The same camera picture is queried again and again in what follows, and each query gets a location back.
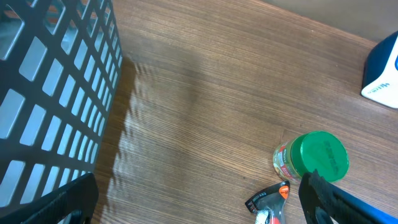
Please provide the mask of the green lid jar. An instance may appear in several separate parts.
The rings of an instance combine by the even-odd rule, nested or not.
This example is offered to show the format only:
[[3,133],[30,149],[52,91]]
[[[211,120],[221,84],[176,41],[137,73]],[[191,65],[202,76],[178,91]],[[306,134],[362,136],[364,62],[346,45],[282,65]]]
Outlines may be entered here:
[[328,182],[341,180],[349,170],[343,143],[326,131],[312,131],[279,145],[273,153],[276,173],[299,184],[306,172],[317,171]]

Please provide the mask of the red black snack pouch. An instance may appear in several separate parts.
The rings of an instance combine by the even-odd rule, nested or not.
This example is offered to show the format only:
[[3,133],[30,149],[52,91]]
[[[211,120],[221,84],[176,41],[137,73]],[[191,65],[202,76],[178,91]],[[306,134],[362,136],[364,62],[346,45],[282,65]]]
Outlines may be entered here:
[[255,224],[285,224],[284,205],[289,192],[290,182],[285,180],[257,192],[247,200],[245,206],[255,214]]

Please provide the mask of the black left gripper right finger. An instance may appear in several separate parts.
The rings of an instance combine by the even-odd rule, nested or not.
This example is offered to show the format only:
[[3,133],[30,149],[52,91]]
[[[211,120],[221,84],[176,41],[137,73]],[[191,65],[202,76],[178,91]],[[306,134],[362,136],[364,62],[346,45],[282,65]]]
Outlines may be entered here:
[[309,224],[397,223],[397,218],[327,182],[317,171],[304,173],[298,196]]

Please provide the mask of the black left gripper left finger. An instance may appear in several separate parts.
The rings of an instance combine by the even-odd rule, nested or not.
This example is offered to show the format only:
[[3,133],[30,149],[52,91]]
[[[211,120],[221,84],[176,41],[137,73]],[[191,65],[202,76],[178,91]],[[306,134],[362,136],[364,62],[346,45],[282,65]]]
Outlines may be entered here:
[[1,223],[90,223],[99,197],[94,174],[86,173],[1,218]]

